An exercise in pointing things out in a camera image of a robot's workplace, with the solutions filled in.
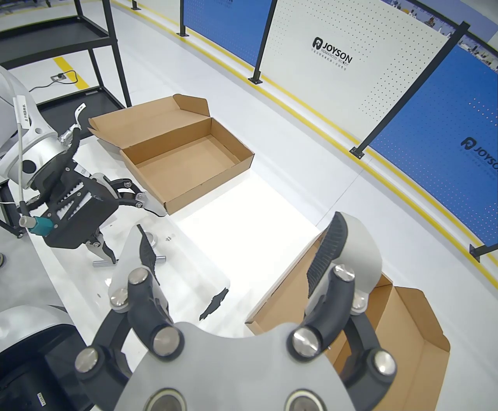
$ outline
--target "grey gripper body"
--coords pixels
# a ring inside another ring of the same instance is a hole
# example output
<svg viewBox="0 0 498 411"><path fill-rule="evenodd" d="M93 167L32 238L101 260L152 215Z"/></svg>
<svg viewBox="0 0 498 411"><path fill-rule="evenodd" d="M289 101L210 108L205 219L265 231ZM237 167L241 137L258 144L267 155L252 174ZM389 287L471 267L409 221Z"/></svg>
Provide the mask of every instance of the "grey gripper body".
<svg viewBox="0 0 498 411"><path fill-rule="evenodd" d="M354 411L325 355L309 363L289 355L286 340L296 324L281 324L249 338L218 337L185 322L175 326L185 337L180 356L163 362L148 352L115 411L145 410L148 399L164 388L177 390L187 411L285 410L286 400L297 390L315 393L324 410Z"/></svg>

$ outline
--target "white table surface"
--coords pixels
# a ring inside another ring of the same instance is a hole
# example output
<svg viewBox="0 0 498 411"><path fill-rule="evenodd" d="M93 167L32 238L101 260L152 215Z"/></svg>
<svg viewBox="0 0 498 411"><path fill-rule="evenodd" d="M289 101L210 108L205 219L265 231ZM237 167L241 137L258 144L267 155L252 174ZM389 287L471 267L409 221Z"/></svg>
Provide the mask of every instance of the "white table surface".
<svg viewBox="0 0 498 411"><path fill-rule="evenodd" d="M75 160L90 173L133 178L116 147L95 137L83 140ZM10 184L16 198L17 185ZM24 193L26 199L35 194ZM40 207L36 214L42 212ZM226 337L252 335L244 325L247 315L318 235L312 223L251 170L172 216L158 218L120 207L102 228L117 258L137 223L158 237L156 254L167 256L167 263L156 265L156 274L173 320ZM51 249L40 236L30 237L74 324L90 344L110 309L107 288L113 269L93 268L97 258L84 246ZM221 307L199 322L211 298L225 287L230 291ZM130 334L124 352L133 370L145 348Z"/></svg>

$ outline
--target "brown cardboard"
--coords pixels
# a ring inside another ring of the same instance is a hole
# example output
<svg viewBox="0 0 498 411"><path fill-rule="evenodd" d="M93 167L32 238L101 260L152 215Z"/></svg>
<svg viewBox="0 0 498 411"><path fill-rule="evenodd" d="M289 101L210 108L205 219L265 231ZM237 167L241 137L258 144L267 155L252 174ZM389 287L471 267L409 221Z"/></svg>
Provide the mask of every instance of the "brown cardboard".
<svg viewBox="0 0 498 411"><path fill-rule="evenodd" d="M197 97L175 94L89 122L169 214L249 169L254 157Z"/></svg>
<svg viewBox="0 0 498 411"><path fill-rule="evenodd" d="M314 240L290 270L260 301L246 322L254 334L285 323L300 323L308 302L306 272L320 245ZM369 318L381 346L396 359L398 371L375 410L435 410L448 364L450 343L422 291L395 287L384 275L370 294ZM325 351L337 372L351 354L342 332Z"/></svg>

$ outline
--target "white pegboard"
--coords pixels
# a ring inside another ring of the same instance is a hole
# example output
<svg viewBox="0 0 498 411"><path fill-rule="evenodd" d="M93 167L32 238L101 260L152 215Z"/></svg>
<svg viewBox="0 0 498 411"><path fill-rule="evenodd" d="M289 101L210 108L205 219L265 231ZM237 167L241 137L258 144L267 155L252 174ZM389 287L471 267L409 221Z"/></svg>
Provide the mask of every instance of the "white pegboard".
<svg viewBox="0 0 498 411"><path fill-rule="evenodd" d="M137 0L137 2L176 23L180 21L180 0Z"/></svg>
<svg viewBox="0 0 498 411"><path fill-rule="evenodd" d="M279 0L261 72L364 139L446 40L380 0Z"/></svg>

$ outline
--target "pegboard panel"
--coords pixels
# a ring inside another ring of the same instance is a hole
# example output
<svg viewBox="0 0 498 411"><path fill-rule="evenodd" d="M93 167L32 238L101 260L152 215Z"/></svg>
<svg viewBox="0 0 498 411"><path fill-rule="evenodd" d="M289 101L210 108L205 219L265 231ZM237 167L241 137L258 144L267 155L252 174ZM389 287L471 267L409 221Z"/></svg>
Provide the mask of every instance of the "pegboard panel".
<svg viewBox="0 0 498 411"><path fill-rule="evenodd" d="M498 243L498 74L455 47L371 147Z"/></svg>
<svg viewBox="0 0 498 411"><path fill-rule="evenodd" d="M180 0L140 0L138 3L176 23L180 21Z"/></svg>
<svg viewBox="0 0 498 411"><path fill-rule="evenodd" d="M185 25L254 66L271 0L185 0Z"/></svg>
<svg viewBox="0 0 498 411"><path fill-rule="evenodd" d="M364 139L446 40L379 0L279 0L261 72Z"/></svg>

